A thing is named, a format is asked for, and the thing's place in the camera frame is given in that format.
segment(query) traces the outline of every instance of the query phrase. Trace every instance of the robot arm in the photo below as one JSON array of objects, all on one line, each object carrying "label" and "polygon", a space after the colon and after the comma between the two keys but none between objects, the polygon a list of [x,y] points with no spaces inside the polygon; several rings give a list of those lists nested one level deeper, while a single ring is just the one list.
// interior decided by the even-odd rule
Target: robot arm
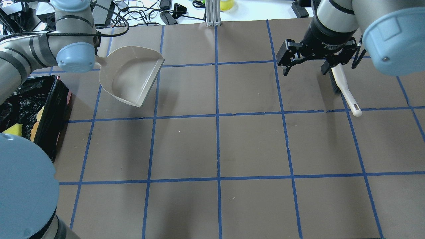
[{"label": "robot arm", "polygon": [[[96,33],[90,0],[52,0],[56,11],[53,33]],[[87,72],[94,66],[93,36],[24,36],[0,45],[0,102],[22,84],[32,71],[59,65],[70,72]]]},{"label": "robot arm", "polygon": [[315,15],[303,41],[286,39],[277,53],[284,75],[307,60],[326,59],[323,74],[347,64],[359,47],[352,38],[359,27],[380,72],[396,76],[425,70],[425,0],[312,0],[312,6]]}]

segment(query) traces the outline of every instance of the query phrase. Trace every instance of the large blue cap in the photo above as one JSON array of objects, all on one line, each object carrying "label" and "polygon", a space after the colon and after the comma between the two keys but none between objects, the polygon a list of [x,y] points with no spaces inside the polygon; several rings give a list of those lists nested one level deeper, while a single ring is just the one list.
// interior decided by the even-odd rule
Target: large blue cap
[{"label": "large blue cap", "polygon": [[90,0],[51,0],[51,4],[62,11],[78,12],[90,6]]},{"label": "large blue cap", "polygon": [[26,239],[47,224],[59,199],[55,172],[36,144],[0,134],[0,239]]},{"label": "large blue cap", "polygon": [[84,73],[94,67],[94,47],[88,43],[72,43],[59,51],[56,60],[62,70]]},{"label": "large blue cap", "polygon": [[380,72],[401,76],[425,71],[425,7],[394,11],[363,34],[365,48]]}]

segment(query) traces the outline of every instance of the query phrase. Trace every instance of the yellow container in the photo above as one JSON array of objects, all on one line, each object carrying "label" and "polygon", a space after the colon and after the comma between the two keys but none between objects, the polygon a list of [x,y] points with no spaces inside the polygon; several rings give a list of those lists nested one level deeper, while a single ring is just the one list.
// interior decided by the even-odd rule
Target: yellow container
[{"label": "yellow container", "polygon": [[235,4],[235,0],[220,0],[220,10],[230,10]]}]

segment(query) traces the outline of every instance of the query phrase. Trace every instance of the beige dustpan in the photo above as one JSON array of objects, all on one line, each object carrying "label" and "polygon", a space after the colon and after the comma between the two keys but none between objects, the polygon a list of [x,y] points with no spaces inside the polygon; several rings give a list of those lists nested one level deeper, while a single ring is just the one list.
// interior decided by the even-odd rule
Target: beige dustpan
[{"label": "beige dustpan", "polygon": [[119,101],[141,107],[164,58],[148,48],[126,46],[107,57],[96,56],[96,62],[101,66],[99,82],[103,89]]}]

